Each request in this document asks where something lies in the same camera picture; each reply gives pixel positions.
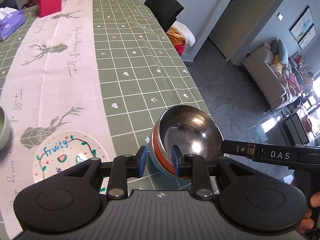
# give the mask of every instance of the watermelon drawing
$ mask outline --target watermelon drawing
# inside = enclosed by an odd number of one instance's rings
[[[63,155],[60,155],[58,158],[57,158],[58,162],[60,163],[64,163],[66,160],[67,160],[67,155],[66,154],[63,154]]]

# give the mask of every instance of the white tissue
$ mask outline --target white tissue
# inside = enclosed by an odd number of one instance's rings
[[[0,8],[0,20],[3,20],[4,17],[6,17],[9,13],[17,11],[16,9],[5,7]]]
[[[186,40],[186,45],[191,47],[193,44],[195,44],[196,39],[187,26],[185,26],[184,24],[178,21],[175,21],[174,24],[171,26],[171,28],[174,29],[179,34],[181,34],[182,36],[184,36]]]

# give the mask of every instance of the yellow pillow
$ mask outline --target yellow pillow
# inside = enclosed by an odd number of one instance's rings
[[[278,54],[275,56],[275,59],[273,60],[273,63],[272,63],[272,64],[276,66],[277,72],[278,72],[279,74],[281,74],[281,73],[282,73],[283,65],[279,62],[279,55],[278,55]]]

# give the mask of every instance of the red box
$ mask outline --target red box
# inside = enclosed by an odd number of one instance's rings
[[[39,17],[44,17],[56,12],[62,8],[62,0],[37,0]]]

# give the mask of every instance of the dining table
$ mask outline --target dining table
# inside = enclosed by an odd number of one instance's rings
[[[63,130],[81,131],[105,150],[102,161],[148,146],[171,106],[210,114],[188,69],[151,10],[139,0],[63,0],[62,11],[25,23],[0,42],[0,106],[11,137],[0,152],[0,210],[10,239],[22,229],[13,201],[35,183],[39,145]],[[148,156],[133,189],[190,189]]]

